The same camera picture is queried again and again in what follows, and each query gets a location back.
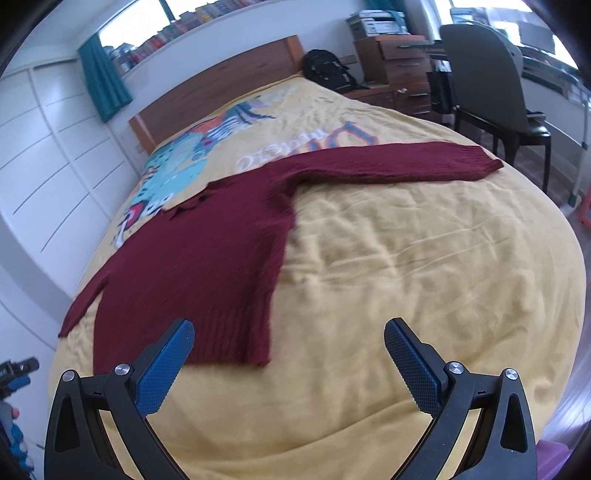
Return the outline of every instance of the gray chair back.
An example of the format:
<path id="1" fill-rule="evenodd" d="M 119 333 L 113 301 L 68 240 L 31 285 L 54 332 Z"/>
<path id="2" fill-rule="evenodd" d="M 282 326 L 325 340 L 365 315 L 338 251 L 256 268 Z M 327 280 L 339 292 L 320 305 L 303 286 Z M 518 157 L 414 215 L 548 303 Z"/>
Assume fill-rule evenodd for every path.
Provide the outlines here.
<path id="1" fill-rule="evenodd" d="M 491 27 L 442 25 L 459 106 L 499 127 L 530 130 L 515 52 Z"/>

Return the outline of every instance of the black backpack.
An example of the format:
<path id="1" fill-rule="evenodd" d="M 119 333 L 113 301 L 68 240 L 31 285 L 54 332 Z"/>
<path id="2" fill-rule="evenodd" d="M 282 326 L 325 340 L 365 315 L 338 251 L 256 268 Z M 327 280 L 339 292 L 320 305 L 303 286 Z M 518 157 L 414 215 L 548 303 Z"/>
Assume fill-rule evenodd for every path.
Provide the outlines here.
<path id="1" fill-rule="evenodd" d="M 359 88 L 349 69 L 328 50 L 310 50 L 304 56 L 302 70 L 308 80 L 337 93 Z"/>

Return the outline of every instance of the red object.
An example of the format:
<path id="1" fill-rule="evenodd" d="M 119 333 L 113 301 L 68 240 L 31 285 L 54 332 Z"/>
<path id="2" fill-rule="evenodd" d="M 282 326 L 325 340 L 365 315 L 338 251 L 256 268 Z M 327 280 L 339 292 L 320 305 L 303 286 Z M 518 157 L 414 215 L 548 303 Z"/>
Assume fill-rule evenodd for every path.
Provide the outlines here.
<path id="1" fill-rule="evenodd" d="M 78 295 L 60 336 L 104 290 L 95 374 L 133 361 L 177 317 L 196 330 L 187 362 L 263 366 L 298 184 L 479 180 L 501 167 L 481 147 L 430 142 L 319 150 L 214 181 L 125 241 Z"/>
<path id="2" fill-rule="evenodd" d="M 589 216 L 589 210 L 591 209 L 591 186 L 589 186 L 589 191 L 587 195 L 585 195 L 585 199 L 581 204 L 581 209 L 579 211 L 579 219 L 584 226 L 591 227 L 591 217 Z"/>

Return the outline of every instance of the wooden drawer cabinet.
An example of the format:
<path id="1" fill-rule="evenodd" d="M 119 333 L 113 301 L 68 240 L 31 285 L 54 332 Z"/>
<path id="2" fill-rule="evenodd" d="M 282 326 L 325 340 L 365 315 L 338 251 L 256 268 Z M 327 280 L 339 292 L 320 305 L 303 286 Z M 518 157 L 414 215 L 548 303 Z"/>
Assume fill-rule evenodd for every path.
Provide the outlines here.
<path id="1" fill-rule="evenodd" d="M 396 110 L 396 104 L 394 103 L 394 94 L 390 93 L 378 93 L 377 95 L 367 95 L 359 98 L 358 100 L 368 105 L 380 106 L 383 108 L 390 108 Z"/>
<path id="2" fill-rule="evenodd" d="M 426 59 L 427 54 L 423 50 L 416 48 L 398 48 L 399 45 L 412 46 L 424 45 L 428 42 L 419 35 L 398 35 L 398 38 L 392 39 L 393 35 L 380 35 L 377 41 L 381 57 L 384 60 L 396 59 Z"/>
<path id="3" fill-rule="evenodd" d="M 429 116 L 431 94 L 427 73 L 431 71 L 431 60 L 423 50 L 412 48 L 413 45 L 427 43 L 419 35 L 378 35 L 356 41 L 355 48 L 365 81 L 389 86 L 392 98 L 386 95 L 386 91 L 371 94 L 352 92 L 356 96 L 350 98 L 394 108 L 407 115 Z"/>
<path id="4" fill-rule="evenodd" d="M 398 59 L 385 63 L 386 75 L 390 85 L 421 83 L 431 71 L 429 59 Z"/>
<path id="5" fill-rule="evenodd" d="M 396 110 L 428 107 L 431 109 L 431 92 L 428 83 L 409 85 L 394 89 Z"/>

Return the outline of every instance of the pink object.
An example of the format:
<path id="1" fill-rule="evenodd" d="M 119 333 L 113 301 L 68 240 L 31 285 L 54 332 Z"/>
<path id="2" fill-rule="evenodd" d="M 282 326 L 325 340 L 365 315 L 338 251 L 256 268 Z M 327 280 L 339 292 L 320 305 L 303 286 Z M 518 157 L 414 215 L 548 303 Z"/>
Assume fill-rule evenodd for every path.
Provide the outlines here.
<path id="1" fill-rule="evenodd" d="M 589 191 L 587 195 L 585 195 L 585 200 L 581 205 L 581 210 L 579 211 L 579 219 L 583 222 L 584 226 L 588 226 L 591 228 L 591 217 L 589 216 L 589 209 L 591 208 L 591 186 L 589 187 Z"/>
<path id="2" fill-rule="evenodd" d="M 562 443 L 546 442 L 545 440 L 538 442 L 535 452 L 538 456 L 538 480 L 552 480 L 572 453 Z"/>

